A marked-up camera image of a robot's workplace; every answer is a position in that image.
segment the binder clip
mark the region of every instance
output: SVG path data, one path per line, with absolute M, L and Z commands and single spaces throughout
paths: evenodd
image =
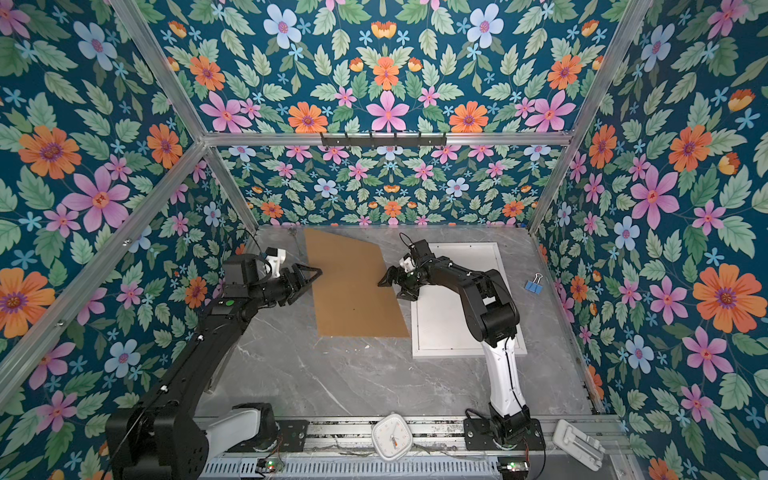
M 525 284 L 525 289 L 529 292 L 533 292 L 536 295 L 541 293 L 541 279 L 544 278 L 543 275 L 540 273 L 536 273 L 536 276 L 533 280 L 529 280 L 528 283 Z

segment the table surface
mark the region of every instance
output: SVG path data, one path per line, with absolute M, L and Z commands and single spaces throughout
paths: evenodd
M 525 283 L 544 266 L 525 229 L 509 227 L 321 227 L 380 245 L 387 265 L 406 252 L 399 233 L 429 242 L 496 242 L 512 298 L 525 330 L 528 355 L 518 357 L 525 401 L 534 415 L 588 414 L 581 359 L 558 318 L 559 302 L 544 285 Z M 264 227 L 262 248 L 287 251 L 286 264 L 307 263 L 301 228 Z M 411 306 L 400 300 L 406 325 Z M 197 416 L 218 416 L 245 402 L 270 402 L 277 416 L 463 415 L 488 411 L 490 383 L 484 359 L 413 359 L 411 339 L 318 337 L 312 293 L 292 306 L 264 309 L 235 347 Z

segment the wall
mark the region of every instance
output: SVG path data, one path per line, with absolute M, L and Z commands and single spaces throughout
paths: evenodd
M 67 0 L 14 3 L 17 22 L 0 19 L 0 356 L 172 167 L 176 159 L 163 163 L 153 137 L 166 135 L 178 144 L 171 151 L 177 155 L 189 143 L 109 7 L 90 5 L 94 11 Z M 163 19 L 142 5 L 150 20 Z M 82 43 L 89 35 L 103 40 L 106 56 Z M 58 160 L 34 163 L 46 153 Z M 122 161 L 131 169 L 124 176 L 106 170 Z M 110 195 L 114 208 L 100 213 L 92 197 L 76 197 L 94 189 L 91 195 Z M 69 229 L 55 227 L 57 209 L 64 209 Z M 199 163 L 0 409 L 0 478 L 111 477 L 104 475 L 106 419 L 135 404 L 182 350 L 197 324 L 196 308 L 218 294 L 236 225 Z M 19 298 L 27 302 L 23 314 L 12 311 Z M 116 360 L 122 353 L 129 354 L 125 363 Z
M 167 21 L 153 30 L 209 129 L 288 133 L 567 130 L 626 6 L 606 0 L 171 3 L 157 7 Z M 483 12 L 494 10 L 488 19 L 495 17 L 498 32 L 488 44 L 476 41 L 472 19 L 480 18 L 479 25 Z M 263 35 L 275 15 L 295 25 L 290 41 Z M 559 81 L 563 61 L 571 74 Z M 385 126 L 376 119 L 383 118 L 386 95 L 398 106 Z M 541 123 L 541 115 L 533 121 L 536 101 L 561 105 L 560 122 Z M 236 122 L 219 118 L 214 107 L 225 103 Z M 459 117 L 472 105 L 478 107 L 474 130 Z M 312 109 L 311 127 L 301 124 L 302 106 Z M 606 101 L 603 109 L 610 112 L 613 104 Z M 262 221 L 525 224 L 559 148 L 541 157 L 525 146 L 487 148 L 493 153 L 304 148 L 297 156 L 275 146 L 236 152 L 242 160 L 234 168 Z
M 539 232 L 654 480 L 768 475 L 766 11 L 658 2 Z

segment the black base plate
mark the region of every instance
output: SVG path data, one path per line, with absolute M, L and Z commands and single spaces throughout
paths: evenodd
M 303 452 L 304 442 L 306 441 L 306 429 L 310 426 L 307 420 L 277 420 L 280 429 L 277 431 L 277 437 L 280 439 L 281 452 Z M 253 452 L 256 444 L 254 440 L 240 442 L 228 452 Z
M 528 450 L 544 450 L 546 445 L 540 431 L 539 421 L 531 419 L 531 428 L 525 433 L 525 441 L 520 441 L 519 447 L 514 449 L 525 450 L 525 443 L 528 443 Z M 464 441 L 467 450 L 504 451 L 493 441 L 490 422 L 486 419 L 464 419 Z

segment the clock face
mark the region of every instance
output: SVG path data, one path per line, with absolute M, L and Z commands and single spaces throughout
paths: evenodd
M 376 451 L 385 460 L 399 458 L 413 445 L 413 436 L 400 415 L 390 415 L 374 425 L 371 437 Z

